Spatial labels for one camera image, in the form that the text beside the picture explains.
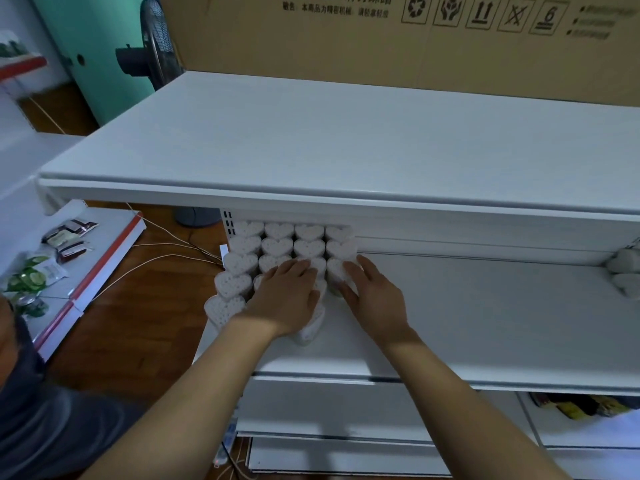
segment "person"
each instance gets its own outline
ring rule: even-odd
[[[344,263],[357,294],[345,283],[340,291],[396,368],[454,478],[567,480],[546,452],[429,350],[407,321],[402,292],[372,261],[357,261],[362,268]],[[266,273],[244,311],[82,480],[203,478],[260,357],[312,316],[319,295],[309,265],[290,260]]]
[[[144,412],[48,381],[25,321],[0,295],[0,480],[87,468]]]

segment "brown floor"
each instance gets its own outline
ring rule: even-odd
[[[34,99],[68,134],[87,135],[97,128],[82,94],[73,84],[36,95]],[[58,132],[31,101],[23,100],[20,105],[37,130]],[[135,205],[134,208],[181,239],[188,238],[189,230],[173,221],[169,207]],[[226,242],[221,224],[195,230],[191,237],[194,243],[215,254],[219,253],[219,245]],[[155,242],[172,239],[164,231],[148,226],[137,244]],[[109,282],[152,257],[168,253],[202,258],[196,250],[176,246],[133,248]],[[159,259],[133,271],[91,304],[69,332],[49,362],[53,379],[80,390],[153,403],[190,366],[206,322],[202,306],[215,294],[213,279],[220,271],[212,263],[179,257]],[[241,463],[247,446],[248,440],[238,440],[232,450],[233,457]],[[77,476],[67,476],[66,480]],[[212,467],[207,478],[219,476],[220,480],[232,480],[232,469]],[[260,480],[296,477],[304,478],[261,475]]]

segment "cardboard box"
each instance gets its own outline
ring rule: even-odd
[[[640,106],[640,0],[162,0],[189,70]]]

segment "recycling symbol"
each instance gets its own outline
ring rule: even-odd
[[[415,18],[420,16],[424,10],[424,7],[427,6],[427,2],[425,0],[410,0],[409,1],[409,16],[411,18]]]

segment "teal door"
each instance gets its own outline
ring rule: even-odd
[[[124,74],[115,49],[142,47],[142,0],[33,0],[98,124],[154,92],[146,77]]]

